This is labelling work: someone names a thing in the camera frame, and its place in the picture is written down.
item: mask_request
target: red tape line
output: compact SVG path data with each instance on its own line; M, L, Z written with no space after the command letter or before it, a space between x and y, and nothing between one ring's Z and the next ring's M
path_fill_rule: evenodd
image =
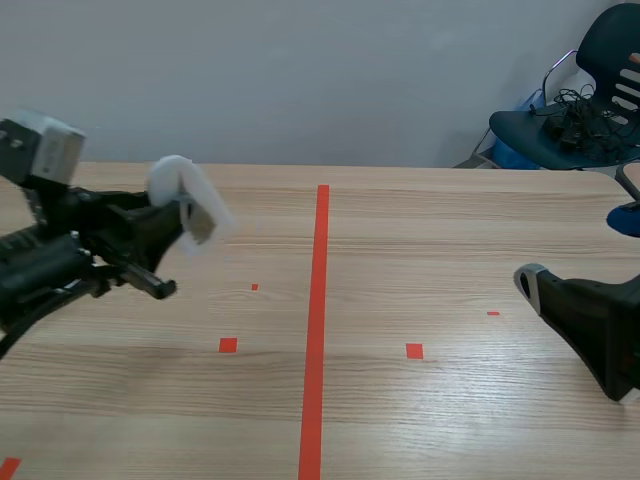
M322 389L329 243L329 185L318 185L311 261L307 357L304 368L298 480L320 480L322 470Z
M21 461L19 458L5 458L0 467L0 480L11 480Z

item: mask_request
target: black cable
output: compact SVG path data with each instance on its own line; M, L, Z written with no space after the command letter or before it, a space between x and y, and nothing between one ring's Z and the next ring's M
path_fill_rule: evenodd
M79 280L70 288L60 289L51 298L45 300L31 312L27 313L18 323L16 323L5 337L0 340L0 360L9 352L11 347L33 327L36 322L50 313L59 310L69 303L84 295L91 293L96 288L95 282Z
M586 88L591 88L593 93L585 94ZM640 128L640 121L636 119L633 127L627 122L626 124L621 123L620 126L614 129L612 123L621 116L611 111L599 111L596 109L592 103L594 94L595 88L591 84L584 85L579 92L573 89L562 89L554 98L554 102L559 106L558 110L541 114L531 105L531 114L538 117L568 117L570 123L564 128L559 141L562 142L563 138L565 138L564 132L571 131L575 135L571 139L572 142L577 144L576 149L586 158L603 163L631 160L631 158L624 158L624 155L628 153L625 150L637 148L638 145L629 143L627 140L636 134ZM629 114L635 115L638 111L638 109L630 110ZM604 123L605 133L602 133L602 128L597 128L600 123ZM630 131L622 134L621 132L627 128Z

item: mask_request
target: chair backrest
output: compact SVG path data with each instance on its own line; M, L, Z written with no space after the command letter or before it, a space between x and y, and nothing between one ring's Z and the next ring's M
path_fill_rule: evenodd
M640 107L640 4L616 5L600 15L584 37L576 62L596 81L597 108L640 121L640 113L633 113Z

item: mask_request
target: table surface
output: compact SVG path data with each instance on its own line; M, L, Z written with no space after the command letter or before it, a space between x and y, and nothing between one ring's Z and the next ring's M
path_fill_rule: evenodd
M82 164L76 181L139 190L147 168ZM637 240L605 222L629 201L613 180L204 169L239 227L204 256L170 251L160 275L178 281L174 297L82 299L0 362L0 461L22 459L14 480L297 479L319 184L323 479L637 478L640 408L610 402L512 282L530 262L565 278L638 273ZM30 223L4 182L0 218L1 233ZM237 353L218 353L222 337ZM407 359L407 343L424 359Z

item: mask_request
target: robotic arm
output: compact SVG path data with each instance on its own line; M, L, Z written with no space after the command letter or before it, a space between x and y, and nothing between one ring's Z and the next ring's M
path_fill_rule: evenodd
M70 187L83 140L50 117L0 121L0 175L22 189L35 218L0 238L0 359L38 320L84 295L127 283L159 300L176 291L154 272L183 234L180 201L158 207L146 192Z
M580 356L604 393L616 402L640 389L640 276L620 285L563 280L542 265L514 275L536 313Z

